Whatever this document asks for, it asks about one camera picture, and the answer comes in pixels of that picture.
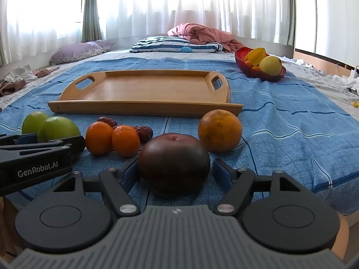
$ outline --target metal rivet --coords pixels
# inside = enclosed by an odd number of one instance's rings
[[[231,204],[220,204],[217,206],[217,210],[223,213],[234,212],[234,206]]]
[[[119,211],[122,213],[134,213],[136,212],[137,207],[134,206],[133,204],[124,204],[121,205],[119,208]]]

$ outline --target purple pillow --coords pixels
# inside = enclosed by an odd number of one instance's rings
[[[108,52],[111,47],[114,45],[113,42],[107,42],[107,41],[103,41],[103,40],[96,40],[94,41],[94,43],[97,43],[99,46],[102,47],[102,51],[104,53]]]
[[[78,62],[103,53],[97,43],[74,43],[60,48],[50,59],[50,65]]]

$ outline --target green curtain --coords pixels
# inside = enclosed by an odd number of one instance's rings
[[[289,35],[288,35],[288,45],[294,46],[295,37],[296,37],[296,0],[290,0],[290,22],[289,22]]]
[[[101,30],[98,21],[97,0],[85,0],[81,41],[88,42],[99,39],[101,39]]]
[[[1,34],[0,34],[0,67],[5,64],[4,51],[2,49]]]

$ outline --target white curtain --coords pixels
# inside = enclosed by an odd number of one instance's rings
[[[165,34],[195,22],[239,37],[286,44],[289,0],[97,0],[104,39]]]
[[[0,0],[8,63],[80,41],[81,0]]]

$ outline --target mattress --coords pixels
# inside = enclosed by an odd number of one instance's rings
[[[359,209],[359,191],[355,189],[359,176],[359,122],[355,118],[359,117],[356,109],[350,108],[354,98],[347,96],[343,90],[331,88],[329,83],[321,80],[322,76],[310,75],[311,71],[296,65],[293,60],[282,60],[288,70],[285,80],[269,83],[247,78],[236,67],[233,54],[229,53],[132,54],[128,50],[113,51],[85,62],[62,65],[60,70],[43,81],[39,79],[27,85],[22,93],[12,94],[0,101],[0,106],[6,107],[0,114],[0,132],[19,133],[23,118],[34,109],[51,114],[47,102],[57,100],[70,82],[90,72],[152,68],[218,71],[229,81],[232,102],[244,104],[239,115],[243,138],[232,152],[211,154],[211,159],[221,157],[234,168],[246,166],[259,175],[284,170],[340,213],[353,213]],[[330,96],[335,98],[335,104],[329,100]],[[76,122],[84,135],[89,124],[106,114],[65,116]],[[199,121],[174,117],[114,118],[121,124],[151,126],[154,135],[178,132],[195,137]],[[85,151],[73,167],[84,175],[94,175],[106,167],[120,167],[126,161],[112,153],[93,159]],[[13,193],[8,198],[23,206],[58,179]],[[97,194],[89,196],[100,199]],[[142,210],[146,205],[206,203],[213,207],[223,197],[223,191],[210,175],[199,195],[163,200],[138,182],[130,196]],[[265,193],[256,194],[254,198],[265,196]]]

